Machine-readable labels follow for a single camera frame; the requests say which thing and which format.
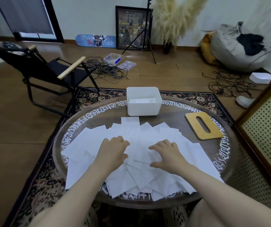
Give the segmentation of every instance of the hand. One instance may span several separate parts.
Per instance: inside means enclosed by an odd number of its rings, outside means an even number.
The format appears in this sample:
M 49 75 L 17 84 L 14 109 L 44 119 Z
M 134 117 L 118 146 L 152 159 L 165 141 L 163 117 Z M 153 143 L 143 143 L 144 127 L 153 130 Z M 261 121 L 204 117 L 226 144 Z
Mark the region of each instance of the hand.
M 124 141 L 122 136 L 113 137 L 110 141 L 104 139 L 93 163 L 99 165 L 100 169 L 105 169 L 110 174 L 118 169 L 124 160 L 128 158 L 124 151 L 129 145 L 130 143 Z
M 180 153 L 176 143 L 163 140 L 150 146 L 149 149 L 156 150 L 162 157 L 162 161 L 151 163 L 151 167 L 160 168 L 170 174 L 179 175 L 183 168 L 190 165 Z

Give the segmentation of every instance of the black chair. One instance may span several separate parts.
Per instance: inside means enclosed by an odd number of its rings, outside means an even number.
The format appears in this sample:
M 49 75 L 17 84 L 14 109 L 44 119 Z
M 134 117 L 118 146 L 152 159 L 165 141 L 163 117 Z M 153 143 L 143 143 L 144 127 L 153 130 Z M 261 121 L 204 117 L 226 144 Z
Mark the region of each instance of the black chair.
M 17 55 L 11 52 L 23 52 L 23 54 Z M 71 117 L 75 113 L 76 87 L 80 87 L 95 93 L 98 93 L 100 91 L 95 80 L 91 76 L 92 72 L 96 70 L 96 67 L 87 67 L 85 65 L 85 57 L 81 57 L 73 64 L 62 60 L 59 57 L 50 62 L 47 62 L 39 54 L 36 46 L 32 45 L 29 48 L 21 49 L 0 48 L 0 58 L 22 73 L 22 75 L 24 76 L 22 81 L 26 84 L 29 99 L 34 105 L 63 116 Z M 70 66 L 61 64 L 58 61 L 63 61 Z M 89 77 L 91 79 L 96 90 L 78 86 L 86 77 Z M 31 78 L 43 80 L 52 84 L 65 87 L 67 88 L 67 91 L 61 93 L 46 87 L 39 86 L 37 84 L 32 84 L 30 82 Z M 72 99 L 70 100 L 73 108 L 72 114 L 67 114 L 34 102 L 31 87 L 39 88 L 43 91 L 47 91 L 58 96 L 70 92 L 72 95 Z

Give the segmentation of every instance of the plant pot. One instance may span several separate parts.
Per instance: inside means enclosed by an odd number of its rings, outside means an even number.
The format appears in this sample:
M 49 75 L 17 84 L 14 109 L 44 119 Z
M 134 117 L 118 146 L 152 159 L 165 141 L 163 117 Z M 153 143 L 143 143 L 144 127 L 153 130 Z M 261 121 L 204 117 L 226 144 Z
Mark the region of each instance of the plant pot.
M 163 53 L 164 54 L 168 54 L 169 53 L 169 51 L 170 51 L 170 49 L 171 49 L 171 47 L 172 47 L 172 43 L 171 42 L 167 42 L 166 44 L 165 44 L 165 42 L 163 43 Z

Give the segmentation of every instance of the floral carpet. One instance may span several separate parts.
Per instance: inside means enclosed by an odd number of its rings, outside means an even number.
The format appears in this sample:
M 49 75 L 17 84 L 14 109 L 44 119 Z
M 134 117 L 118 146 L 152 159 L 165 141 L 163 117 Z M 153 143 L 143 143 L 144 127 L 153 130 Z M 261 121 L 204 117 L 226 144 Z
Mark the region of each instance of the floral carpet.
M 197 103 L 216 113 L 229 125 L 233 123 L 232 117 L 213 93 L 175 91 L 160 91 L 160 93 L 163 96 L 173 96 Z M 93 103 L 124 95 L 126 95 L 125 89 L 100 88 L 99 93 L 91 93 L 84 89 L 79 89 L 76 97 L 76 112 Z M 72 102 L 67 106 L 66 113 L 73 111 L 71 106 Z M 66 117 L 62 117 L 59 120 L 4 226 L 28 226 L 35 215 L 43 209 L 53 206 L 65 193 L 65 180 L 58 174 L 55 168 L 52 157 L 52 145 L 58 130 L 66 121 Z

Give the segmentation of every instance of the plastic container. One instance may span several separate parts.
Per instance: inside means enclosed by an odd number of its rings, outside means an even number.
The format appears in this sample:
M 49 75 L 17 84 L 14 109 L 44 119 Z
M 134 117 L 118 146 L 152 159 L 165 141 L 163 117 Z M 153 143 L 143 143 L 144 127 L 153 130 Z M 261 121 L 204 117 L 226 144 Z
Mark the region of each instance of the plastic container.
M 157 87 L 128 87 L 127 112 L 129 116 L 156 116 L 162 105 Z
M 134 66 L 136 66 L 136 63 L 133 63 L 131 61 L 125 61 L 124 63 L 118 65 L 119 69 L 127 69 L 129 71 L 129 69 L 132 69 Z
M 121 60 L 121 55 L 116 53 L 111 53 L 107 57 L 105 57 L 103 60 L 105 60 L 108 64 L 112 64 L 115 66 L 117 63 Z
M 256 84 L 269 84 L 271 81 L 271 74 L 264 72 L 253 72 L 249 79 Z

